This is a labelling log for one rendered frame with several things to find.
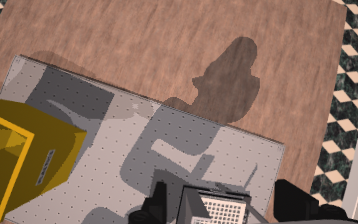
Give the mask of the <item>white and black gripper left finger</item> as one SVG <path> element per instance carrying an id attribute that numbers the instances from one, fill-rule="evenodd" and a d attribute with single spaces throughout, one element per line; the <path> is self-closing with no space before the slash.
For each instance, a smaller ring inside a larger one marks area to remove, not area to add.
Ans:
<path id="1" fill-rule="evenodd" d="M 152 197 L 146 197 L 141 210 L 128 215 L 128 224 L 166 224 L 167 183 L 157 181 Z"/>

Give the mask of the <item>grey flat base plate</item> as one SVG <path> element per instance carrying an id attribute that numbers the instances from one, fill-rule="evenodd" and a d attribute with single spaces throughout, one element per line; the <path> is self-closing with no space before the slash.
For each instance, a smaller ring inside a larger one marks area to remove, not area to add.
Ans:
<path id="1" fill-rule="evenodd" d="M 0 99 L 86 131 L 66 182 L 10 211 L 14 224 L 128 224 L 157 181 L 167 224 L 183 185 L 247 194 L 264 218 L 286 146 L 14 55 Z"/>

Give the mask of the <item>yellow open-top bin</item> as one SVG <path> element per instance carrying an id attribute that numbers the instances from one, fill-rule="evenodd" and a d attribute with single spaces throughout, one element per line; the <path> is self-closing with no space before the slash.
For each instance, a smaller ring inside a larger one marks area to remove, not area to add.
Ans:
<path id="1" fill-rule="evenodd" d="M 0 223 L 67 181 L 86 134 L 25 103 L 0 99 Z"/>

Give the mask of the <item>white well plate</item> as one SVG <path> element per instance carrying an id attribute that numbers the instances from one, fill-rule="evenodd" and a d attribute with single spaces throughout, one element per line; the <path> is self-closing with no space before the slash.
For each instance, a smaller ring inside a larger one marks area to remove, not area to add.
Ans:
<path id="1" fill-rule="evenodd" d="M 200 196 L 212 220 L 210 222 L 195 219 L 194 224 L 242 224 L 245 201 L 201 194 Z"/>

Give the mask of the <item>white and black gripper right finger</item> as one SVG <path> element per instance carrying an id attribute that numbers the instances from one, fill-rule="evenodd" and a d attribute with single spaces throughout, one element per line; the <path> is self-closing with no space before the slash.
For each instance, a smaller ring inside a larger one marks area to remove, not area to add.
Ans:
<path id="1" fill-rule="evenodd" d="M 358 223 L 348 218 L 341 207 L 331 204 L 319 207 L 319 200 L 285 179 L 275 181 L 273 215 L 278 222 L 332 219 Z"/>

